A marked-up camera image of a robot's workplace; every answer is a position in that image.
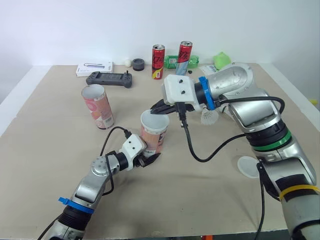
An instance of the beige table surface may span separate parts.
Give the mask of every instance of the beige table surface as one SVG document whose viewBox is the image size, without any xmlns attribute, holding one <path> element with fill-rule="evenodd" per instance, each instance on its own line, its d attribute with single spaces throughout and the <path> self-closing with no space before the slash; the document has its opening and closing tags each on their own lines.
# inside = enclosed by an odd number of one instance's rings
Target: beige table surface
<svg viewBox="0 0 320 240">
<path fill-rule="evenodd" d="M 256 83 L 285 100 L 283 119 L 296 135 L 320 176 L 320 134 L 292 100 L 257 64 Z M 127 68 L 115 66 L 115 73 Z M 105 86 L 115 124 L 139 132 L 140 114 L 157 102 L 163 80 L 151 79 L 151 67 L 132 71 L 132 88 Z M 81 97 L 85 77 L 76 66 L 53 66 L 0 138 L 0 239 L 34 239 L 59 215 L 79 181 L 99 155 L 108 130 L 96 128 Z M 164 76 L 174 73 L 165 70 Z M 202 75 L 193 70 L 194 79 Z M 195 152 L 207 157 L 220 143 L 240 134 L 227 115 L 213 126 L 200 124 L 200 113 L 188 113 Z M 241 156 L 254 156 L 245 138 L 229 143 L 207 163 L 189 153 L 176 114 L 163 154 L 146 168 L 122 171 L 115 190 L 101 199 L 85 239 L 217 235 L 255 232 L 261 216 L 258 179 L 237 168 Z M 123 133 L 112 135 L 108 150 L 118 150 Z M 281 205 L 265 197 L 263 231 L 285 229 Z"/>
</svg>

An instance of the plastic bottle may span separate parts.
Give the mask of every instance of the plastic bottle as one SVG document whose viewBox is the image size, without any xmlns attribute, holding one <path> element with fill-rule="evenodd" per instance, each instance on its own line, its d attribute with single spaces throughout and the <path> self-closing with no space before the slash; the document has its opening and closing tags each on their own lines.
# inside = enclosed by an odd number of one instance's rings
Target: plastic bottle
<svg viewBox="0 0 320 240">
<path fill-rule="evenodd" d="M 164 67 L 167 69 L 175 69 L 177 67 L 178 55 L 167 55 L 164 57 Z M 198 67 L 199 57 L 191 55 L 188 62 L 188 69 L 195 69 Z"/>
</svg>

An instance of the game controller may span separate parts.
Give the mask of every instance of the game controller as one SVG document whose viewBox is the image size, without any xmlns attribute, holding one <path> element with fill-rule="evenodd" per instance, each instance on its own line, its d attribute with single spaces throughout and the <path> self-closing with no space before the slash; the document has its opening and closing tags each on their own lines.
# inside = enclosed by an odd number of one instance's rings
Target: game controller
<svg viewBox="0 0 320 240">
<path fill-rule="evenodd" d="M 125 73 L 103 73 L 95 71 L 85 80 L 88 85 L 113 85 L 124 86 L 130 88 L 132 86 L 132 75 L 126 71 Z"/>
</svg>

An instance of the yellow tape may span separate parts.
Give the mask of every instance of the yellow tape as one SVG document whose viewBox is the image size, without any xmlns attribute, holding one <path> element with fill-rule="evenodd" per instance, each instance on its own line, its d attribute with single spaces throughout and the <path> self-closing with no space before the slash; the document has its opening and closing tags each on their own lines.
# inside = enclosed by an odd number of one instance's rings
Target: yellow tape
<svg viewBox="0 0 320 240">
<path fill-rule="evenodd" d="M 317 191 L 317 192 L 320 193 L 320 189 L 317 188 L 316 186 L 307 185 L 307 184 L 305 184 L 305 185 L 296 185 L 296 186 L 288 187 L 285 190 L 283 190 L 282 192 L 280 192 L 280 194 L 279 194 L 280 201 L 284 198 L 284 196 L 286 194 L 291 193 L 293 191 L 301 190 L 301 189 L 311 189 L 311 190 L 314 190 L 314 191 Z"/>
<path fill-rule="evenodd" d="M 152 78 L 155 79 L 157 77 L 157 73 L 161 72 L 161 70 L 163 69 L 164 67 L 158 69 L 158 70 L 155 70 L 154 73 L 152 74 Z"/>
</svg>

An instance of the blue ring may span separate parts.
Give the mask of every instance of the blue ring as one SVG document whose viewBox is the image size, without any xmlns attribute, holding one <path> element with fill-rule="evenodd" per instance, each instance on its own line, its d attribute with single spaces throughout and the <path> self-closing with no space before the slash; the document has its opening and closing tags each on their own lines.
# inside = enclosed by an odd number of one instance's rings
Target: blue ring
<svg viewBox="0 0 320 240">
<path fill-rule="evenodd" d="M 204 91 L 204 96 L 205 96 L 205 99 L 207 101 L 208 109 L 209 110 L 214 110 L 215 109 L 215 105 L 214 105 L 214 102 L 212 101 L 211 94 L 210 94 L 210 91 L 209 91 L 208 79 L 206 79 L 205 76 L 201 76 L 201 77 L 199 77 L 199 82 L 202 85 L 202 88 L 203 88 L 203 91 Z"/>
<path fill-rule="evenodd" d="M 95 210 L 91 209 L 91 208 L 88 208 L 86 206 L 82 206 L 74 201 L 71 201 L 70 199 L 68 198 L 64 198 L 64 197 L 59 197 L 59 202 L 62 202 L 64 205 L 68 205 L 70 207 L 73 207 L 75 209 L 78 209 L 82 212 L 85 212 L 87 214 L 93 214 Z"/>
</svg>

